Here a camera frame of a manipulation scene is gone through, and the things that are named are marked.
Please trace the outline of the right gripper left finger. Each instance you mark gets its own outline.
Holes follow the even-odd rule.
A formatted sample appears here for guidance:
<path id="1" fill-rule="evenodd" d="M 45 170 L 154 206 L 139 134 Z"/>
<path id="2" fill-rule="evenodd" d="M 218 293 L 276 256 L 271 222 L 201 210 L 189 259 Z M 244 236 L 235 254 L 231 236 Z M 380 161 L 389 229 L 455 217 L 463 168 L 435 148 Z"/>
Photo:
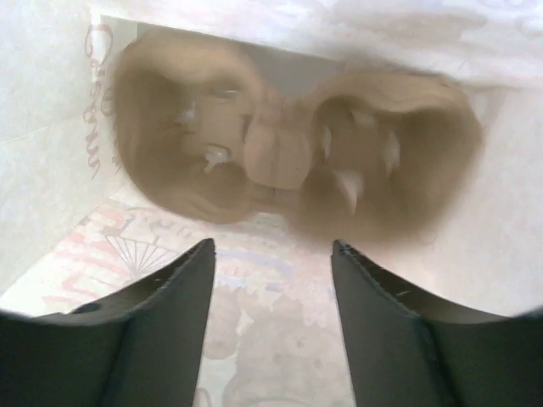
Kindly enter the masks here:
<path id="1" fill-rule="evenodd" d="M 4 406 L 189 406 L 216 267 L 206 238 L 67 314 L 1 314 Z"/>

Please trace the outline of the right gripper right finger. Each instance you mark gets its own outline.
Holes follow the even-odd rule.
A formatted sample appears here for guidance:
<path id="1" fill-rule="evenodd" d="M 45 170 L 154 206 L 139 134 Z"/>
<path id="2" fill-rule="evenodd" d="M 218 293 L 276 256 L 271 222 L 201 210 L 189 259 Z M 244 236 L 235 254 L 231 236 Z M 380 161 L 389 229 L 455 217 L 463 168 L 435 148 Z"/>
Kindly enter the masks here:
<path id="1" fill-rule="evenodd" d="M 541 405 L 541 309 L 506 317 L 451 302 L 343 241 L 331 266 L 357 405 Z"/>

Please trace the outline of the brown pulp cup carrier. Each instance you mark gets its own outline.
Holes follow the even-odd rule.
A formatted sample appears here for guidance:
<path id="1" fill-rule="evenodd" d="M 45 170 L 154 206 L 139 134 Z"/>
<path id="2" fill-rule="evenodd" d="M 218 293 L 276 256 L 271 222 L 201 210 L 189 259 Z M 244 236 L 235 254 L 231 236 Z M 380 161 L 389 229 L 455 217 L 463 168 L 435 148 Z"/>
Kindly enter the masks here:
<path id="1" fill-rule="evenodd" d="M 466 184 L 483 129 L 442 76 L 359 69 L 283 96 L 242 48 L 148 33 L 117 59 L 120 161 L 172 213 L 233 224 L 282 216 L 317 242 L 401 241 Z"/>

